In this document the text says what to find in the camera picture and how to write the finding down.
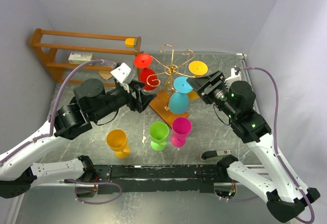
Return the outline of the red wine glass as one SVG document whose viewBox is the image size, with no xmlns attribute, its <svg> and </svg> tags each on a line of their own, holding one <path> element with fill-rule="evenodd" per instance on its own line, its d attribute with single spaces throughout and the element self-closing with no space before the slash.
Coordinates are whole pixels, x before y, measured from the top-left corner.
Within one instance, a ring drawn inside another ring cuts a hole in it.
<svg viewBox="0 0 327 224">
<path fill-rule="evenodd" d="M 145 53 L 137 55 L 134 59 L 135 66 L 142 70 L 140 81 L 145 83 L 144 89 L 147 91 L 154 90 L 158 84 L 155 72 L 150 68 L 151 63 L 152 57 Z"/>
</svg>

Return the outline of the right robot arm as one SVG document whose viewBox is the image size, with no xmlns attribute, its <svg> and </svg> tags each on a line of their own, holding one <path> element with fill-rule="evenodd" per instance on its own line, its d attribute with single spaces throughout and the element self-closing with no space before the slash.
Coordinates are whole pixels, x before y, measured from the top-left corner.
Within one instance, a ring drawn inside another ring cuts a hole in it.
<svg viewBox="0 0 327 224">
<path fill-rule="evenodd" d="M 206 104 L 215 105 L 228 117 L 233 132 L 259 158 L 270 179 L 246 167 L 236 157 L 218 162 L 217 177 L 222 182 L 235 180 L 261 198 L 271 215 L 282 223 L 297 219 L 305 208 L 320 198 L 316 188 L 308 187 L 291 168 L 276 144 L 276 132 L 253 106 L 256 94 L 240 70 L 228 79 L 220 71 L 187 82 Z"/>
</svg>

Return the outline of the blue wine glass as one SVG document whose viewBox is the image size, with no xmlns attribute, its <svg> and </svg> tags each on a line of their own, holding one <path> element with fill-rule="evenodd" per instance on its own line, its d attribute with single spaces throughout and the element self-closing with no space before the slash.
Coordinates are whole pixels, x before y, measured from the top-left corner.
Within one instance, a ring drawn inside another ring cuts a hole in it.
<svg viewBox="0 0 327 224">
<path fill-rule="evenodd" d="M 188 109 L 188 93 L 193 89 L 187 79 L 187 77 L 180 76 L 174 80 L 173 86 L 176 92 L 172 94 L 168 104 L 169 110 L 174 114 L 183 114 Z"/>
</svg>

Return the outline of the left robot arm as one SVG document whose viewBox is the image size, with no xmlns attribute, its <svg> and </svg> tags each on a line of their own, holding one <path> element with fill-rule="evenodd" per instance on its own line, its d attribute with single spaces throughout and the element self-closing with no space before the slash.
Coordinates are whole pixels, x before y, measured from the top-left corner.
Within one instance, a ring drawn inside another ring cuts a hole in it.
<svg viewBox="0 0 327 224">
<path fill-rule="evenodd" d="M 143 90 L 144 83 L 132 80 L 126 91 L 117 84 L 105 91 L 98 79 L 87 79 L 74 89 L 68 105 L 55 111 L 34 134 L 1 155 L 1 197 L 14 198 L 30 188 L 48 182 L 70 179 L 89 183 L 96 170 L 89 156 L 73 160 L 40 164 L 37 161 L 55 147 L 70 142 L 92 129 L 92 123 L 127 106 L 143 112 L 156 94 Z"/>
</svg>

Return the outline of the pink wine glass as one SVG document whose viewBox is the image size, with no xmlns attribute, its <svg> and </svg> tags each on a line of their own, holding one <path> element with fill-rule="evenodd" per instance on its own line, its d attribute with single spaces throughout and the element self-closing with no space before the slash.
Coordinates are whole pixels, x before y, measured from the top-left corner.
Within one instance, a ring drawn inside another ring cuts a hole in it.
<svg viewBox="0 0 327 224">
<path fill-rule="evenodd" d="M 186 138 L 192 130 L 192 123 L 185 117 L 176 118 L 172 123 L 172 130 L 172 145 L 175 147 L 182 147 L 185 145 Z"/>
</svg>

